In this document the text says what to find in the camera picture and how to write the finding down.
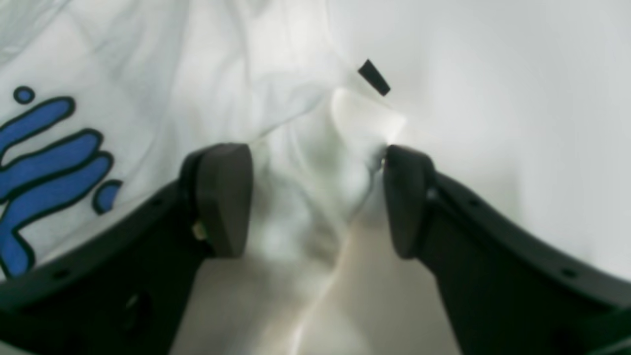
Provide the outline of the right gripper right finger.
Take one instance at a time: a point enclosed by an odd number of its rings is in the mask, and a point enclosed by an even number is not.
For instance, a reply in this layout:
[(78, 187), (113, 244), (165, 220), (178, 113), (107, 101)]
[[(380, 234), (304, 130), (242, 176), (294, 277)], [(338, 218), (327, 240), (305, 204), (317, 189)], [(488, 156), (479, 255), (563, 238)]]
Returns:
[(435, 278), (464, 355), (628, 355), (631, 286), (530, 235), (421, 151), (386, 148), (393, 248)]

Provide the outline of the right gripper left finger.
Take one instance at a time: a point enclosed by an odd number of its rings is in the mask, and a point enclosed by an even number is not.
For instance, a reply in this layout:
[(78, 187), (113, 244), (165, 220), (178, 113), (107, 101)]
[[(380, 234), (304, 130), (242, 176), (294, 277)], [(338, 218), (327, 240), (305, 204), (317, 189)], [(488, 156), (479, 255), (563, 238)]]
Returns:
[(1, 341), (29, 355), (166, 355), (198, 268), (243, 256), (247, 144), (188, 155), (178, 179), (96, 238), (1, 285)]

